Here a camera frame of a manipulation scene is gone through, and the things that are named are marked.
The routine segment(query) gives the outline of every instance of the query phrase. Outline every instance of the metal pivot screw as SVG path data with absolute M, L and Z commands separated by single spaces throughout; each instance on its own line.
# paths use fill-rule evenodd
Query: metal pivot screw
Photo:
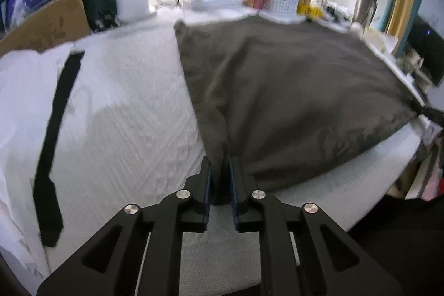
M 138 211 L 138 207 L 134 204 L 129 204 L 125 207 L 125 213 L 127 215 L 134 215 Z
M 304 206 L 304 210 L 308 213 L 316 213 L 318 211 L 318 207 L 314 203 L 307 203 Z
M 187 189 L 182 189 L 180 191 L 177 191 L 176 193 L 177 198 L 181 198 L 181 199 L 185 199 L 191 196 L 190 191 L 188 191 Z
M 253 198 L 256 198 L 257 200 L 261 200 L 262 198 L 265 197 L 265 192 L 260 189 L 257 189 L 256 191 L 253 191 L 251 193 L 251 195 Z

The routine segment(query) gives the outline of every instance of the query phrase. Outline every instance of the bed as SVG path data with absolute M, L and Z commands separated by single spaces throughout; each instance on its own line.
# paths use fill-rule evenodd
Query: bed
M 0 138 L 0 182 L 6 190 L 0 195 L 0 216 L 7 226 L 0 251 L 31 294 L 124 205 L 156 204 L 199 171 L 205 150 L 173 25 L 179 18 L 208 22 L 251 12 L 241 7 L 205 13 L 159 9 L 153 19 L 42 55 L 20 51 L 0 59 L 0 72 L 14 69 L 18 75 L 0 83 L 2 104 L 7 105 L 7 112 L 0 113 L 7 130 Z M 64 229 L 56 247 L 44 248 L 31 184 L 57 75 L 71 49 L 84 49 L 85 57 L 65 110 L 51 171 Z M 388 57 L 374 51 L 403 77 Z M 26 98 L 25 106 L 17 107 L 19 97 Z M 315 202 L 348 230 L 398 178 L 427 123 L 419 118 L 346 164 L 275 194 L 293 205 Z M 208 231 L 184 235 L 181 295 L 220 295 L 259 282 L 258 235 L 236 233 L 230 206 L 212 206 Z

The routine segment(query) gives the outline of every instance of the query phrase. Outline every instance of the black strap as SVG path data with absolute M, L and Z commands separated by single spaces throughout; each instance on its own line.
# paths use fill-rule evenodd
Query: black strap
M 54 247 L 63 229 L 62 214 L 57 201 L 56 188 L 49 178 L 54 159 L 57 138 L 66 104 L 80 69 L 85 52 L 71 53 L 60 74 L 52 101 L 52 114 L 46 128 L 45 140 L 34 180 L 34 204 L 39 222 L 42 244 Z

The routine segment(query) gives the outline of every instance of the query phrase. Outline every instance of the gray blanket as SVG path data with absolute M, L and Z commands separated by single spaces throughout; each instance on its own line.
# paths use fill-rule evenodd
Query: gray blanket
M 413 119 L 413 96 L 358 38 L 263 18 L 175 25 L 206 154 L 273 190 L 320 175 Z M 224 181 L 217 178 L 216 187 Z

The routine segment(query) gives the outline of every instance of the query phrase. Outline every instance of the white bed sheet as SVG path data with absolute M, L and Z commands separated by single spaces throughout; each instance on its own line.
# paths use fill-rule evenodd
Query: white bed sheet
M 85 57 L 51 172 L 64 219 L 57 246 L 45 250 L 51 271 L 124 205 L 158 203 L 199 171 L 205 153 L 173 24 L 180 17 L 192 23 L 247 13 L 161 9 L 145 22 L 76 42 Z M 294 205 L 315 202 L 349 229 L 396 180 L 422 132 L 418 122 L 406 125 L 347 164 L 276 195 Z M 31 232 L 26 240 L 36 237 Z M 181 294 L 218 295 L 258 282 L 257 234 L 236 233 L 230 206 L 212 206 L 208 232 L 184 235 Z
M 14 51 L 0 63 L 0 246 L 40 278 L 49 269 L 38 237 L 31 184 L 57 74 L 71 47 L 66 43 L 43 54 Z

